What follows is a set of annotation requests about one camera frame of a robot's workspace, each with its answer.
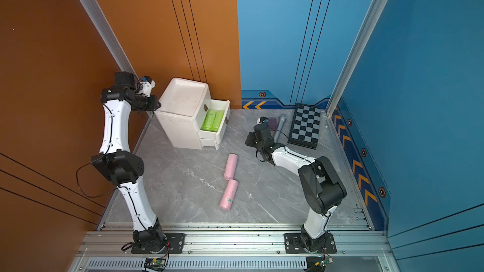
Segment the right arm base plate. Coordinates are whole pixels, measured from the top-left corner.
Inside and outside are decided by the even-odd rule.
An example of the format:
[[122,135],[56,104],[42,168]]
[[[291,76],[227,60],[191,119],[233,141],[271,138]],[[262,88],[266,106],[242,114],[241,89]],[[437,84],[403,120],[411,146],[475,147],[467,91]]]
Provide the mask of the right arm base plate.
[[311,238],[306,233],[286,233],[284,244],[287,254],[337,253],[337,246],[331,232],[326,232],[317,239]]

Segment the white drawer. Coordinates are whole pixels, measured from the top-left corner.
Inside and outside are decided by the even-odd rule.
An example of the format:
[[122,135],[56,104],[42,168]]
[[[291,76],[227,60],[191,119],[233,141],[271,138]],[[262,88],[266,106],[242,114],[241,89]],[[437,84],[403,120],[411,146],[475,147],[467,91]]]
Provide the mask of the white drawer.
[[221,143],[230,114],[230,101],[212,99],[204,102],[200,112],[204,113],[198,136],[202,140]]

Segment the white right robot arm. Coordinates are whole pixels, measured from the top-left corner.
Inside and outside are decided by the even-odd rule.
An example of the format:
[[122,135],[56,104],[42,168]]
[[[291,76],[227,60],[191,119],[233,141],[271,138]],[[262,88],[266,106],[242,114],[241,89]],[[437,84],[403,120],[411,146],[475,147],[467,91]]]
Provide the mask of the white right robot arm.
[[347,190],[329,158],[308,157],[291,151],[274,140],[266,123],[254,126],[245,144],[256,149],[256,155],[262,156],[260,161],[283,167],[299,176],[310,207],[301,229],[301,240],[311,252],[321,248],[330,237],[328,223],[347,196]]

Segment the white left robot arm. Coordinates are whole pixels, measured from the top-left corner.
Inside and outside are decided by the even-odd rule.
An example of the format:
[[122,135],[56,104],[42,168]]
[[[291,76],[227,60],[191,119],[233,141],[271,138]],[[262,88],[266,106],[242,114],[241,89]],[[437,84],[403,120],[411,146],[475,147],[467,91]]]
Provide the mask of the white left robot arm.
[[131,152],[128,141],[131,112],[153,112],[161,107],[153,81],[117,84],[102,92],[105,125],[100,153],[92,157],[92,166],[123,195],[137,232],[158,228],[144,189],[143,160]]

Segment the white plastic drawer cabinet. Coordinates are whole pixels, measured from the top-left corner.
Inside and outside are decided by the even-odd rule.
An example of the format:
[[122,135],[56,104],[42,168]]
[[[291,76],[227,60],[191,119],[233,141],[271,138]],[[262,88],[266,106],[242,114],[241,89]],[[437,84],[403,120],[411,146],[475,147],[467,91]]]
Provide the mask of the white plastic drawer cabinet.
[[[211,98],[209,85],[198,81],[173,78],[160,99],[155,116],[173,147],[219,149],[231,113],[229,100]],[[207,114],[223,112],[217,131],[203,130]]]

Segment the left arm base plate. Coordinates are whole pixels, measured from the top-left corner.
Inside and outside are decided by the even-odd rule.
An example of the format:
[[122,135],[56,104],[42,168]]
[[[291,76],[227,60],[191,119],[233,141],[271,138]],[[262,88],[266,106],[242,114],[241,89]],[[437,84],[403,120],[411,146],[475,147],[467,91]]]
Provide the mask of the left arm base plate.
[[161,239],[134,243],[132,254],[181,254],[184,248],[185,234],[164,234]]

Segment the green roll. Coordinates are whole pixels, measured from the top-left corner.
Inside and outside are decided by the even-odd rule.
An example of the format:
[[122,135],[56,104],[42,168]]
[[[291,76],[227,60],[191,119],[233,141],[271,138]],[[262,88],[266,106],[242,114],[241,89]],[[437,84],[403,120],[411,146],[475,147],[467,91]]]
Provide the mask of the green roll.
[[216,118],[216,113],[217,111],[215,111],[214,109],[209,109],[207,111],[201,130],[213,131],[213,124]]
[[221,127],[223,120],[224,120],[224,111],[223,110],[217,111],[216,114],[215,114],[215,117],[214,117],[213,124],[212,124],[210,129],[213,132],[217,132],[219,130],[219,128]]

